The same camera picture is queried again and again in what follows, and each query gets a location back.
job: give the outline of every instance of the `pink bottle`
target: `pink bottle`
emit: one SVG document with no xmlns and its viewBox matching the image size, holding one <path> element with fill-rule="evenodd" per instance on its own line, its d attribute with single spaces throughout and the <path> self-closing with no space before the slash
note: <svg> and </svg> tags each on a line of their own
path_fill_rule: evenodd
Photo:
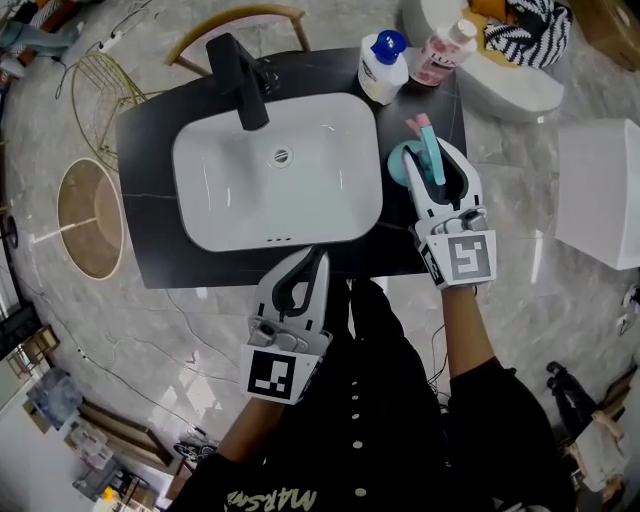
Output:
<svg viewBox="0 0 640 512">
<path fill-rule="evenodd" d="M 411 78 L 435 87 L 478 49 L 476 26 L 460 20 L 451 28 L 439 28 L 411 65 Z"/>
</svg>

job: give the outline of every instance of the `black countertop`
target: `black countertop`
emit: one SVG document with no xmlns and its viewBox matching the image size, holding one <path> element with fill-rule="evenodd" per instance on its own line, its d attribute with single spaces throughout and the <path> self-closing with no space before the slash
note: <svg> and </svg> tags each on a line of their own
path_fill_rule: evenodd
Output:
<svg viewBox="0 0 640 512">
<path fill-rule="evenodd" d="M 378 131 L 383 207 L 378 223 L 350 242 L 328 244 L 331 271 L 345 278 L 424 272 L 407 227 L 417 218 L 406 188 L 386 170 L 396 144 L 415 139 L 405 119 L 426 112 L 436 135 L 466 154 L 464 125 L 454 74 L 437 89 L 406 84 L 391 105 L 372 102 L 357 80 L 355 48 L 271 55 L 278 75 L 265 101 L 346 92 L 371 107 Z M 213 76 L 167 91 L 122 114 L 116 122 L 118 165 L 124 208 L 147 288 L 194 288 L 256 284 L 285 256 L 300 247 L 214 253 L 186 234 L 173 175 L 172 147 L 188 123 L 233 108 L 216 92 Z"/>
</svg>

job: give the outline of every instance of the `vanity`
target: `vanity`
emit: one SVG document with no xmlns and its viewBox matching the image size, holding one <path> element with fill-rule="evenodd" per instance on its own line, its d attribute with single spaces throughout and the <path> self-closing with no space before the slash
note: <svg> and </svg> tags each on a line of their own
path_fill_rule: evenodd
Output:
<svg viewBox="0 0 640 512">
<path fill-rule="evenodd" d="M 314 242 L 325 245 L 331 272 L 345 279 L 425 271 L 407 229 L 417 220 L 409 192 L 393 181 L 386 159 L 398 143 L 416 138 L 405 119 L 422 112 L 438 137 L 466 154 L 455 75 L 436 89 L 410 81 L 383 107 L 361 90 L 358 58 L 359 49 L 349 48 L 260 59 L 277 79 L 263 97 L 271 122 L 247 132 L 259 134 L 258 143 L 243 138 L 235 96 L 215 75 L 117 119 L 124 209 L 147 288 L 257 284 L 283 258 Z M 288 121 L 292 112 L 295 122 Z M 371 115 L 377 150 L 375 140 L 363 144 L 359 133 Z M 353 144 L 350 133 L 359 133 Z M 248 180 L 247 168 L 262 155 L 273 174 Z M 368 167 L 378 172 L 376 161 L 379 177 L 367 174 Z M 344 173 L 337 181 L 324 179 L 323 168 Z M 350 195 L 343 197 L 344 190 Z M 185 199 L 191 196 L 192 202 Z"/>
</svg>

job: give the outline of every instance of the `black faucet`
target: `black faucet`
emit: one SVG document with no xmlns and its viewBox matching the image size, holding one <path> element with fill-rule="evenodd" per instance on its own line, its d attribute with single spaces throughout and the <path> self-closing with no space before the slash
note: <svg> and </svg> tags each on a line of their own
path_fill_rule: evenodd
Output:
<svg viewBox="0 0 640 512">
<path fill-rule="evenodd" d="M 270 80 L 264 65 L 229 33 L 207 43 L 207 56 L 216 86 L 222 94 L 233 92 L 242 127 L 259 130 L 269 122 L 262 95 Z"/>
</svg>

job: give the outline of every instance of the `power strip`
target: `power strip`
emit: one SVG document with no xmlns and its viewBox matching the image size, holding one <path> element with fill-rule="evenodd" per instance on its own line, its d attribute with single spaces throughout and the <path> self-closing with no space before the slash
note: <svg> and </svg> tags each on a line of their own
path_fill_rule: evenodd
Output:
<svg viewBox="0 0 640 512">
<path fill-rule="evenodd" d="M 113 46 L 119 43 L 121 39 L 122 39 L 122 31 L 118 30 L 104 43 L 100 43 L 100 46 L 98 47 L 98 51 L 100 53 L 107 53 L 111 48 L 113 48 Z"/>
</svg>

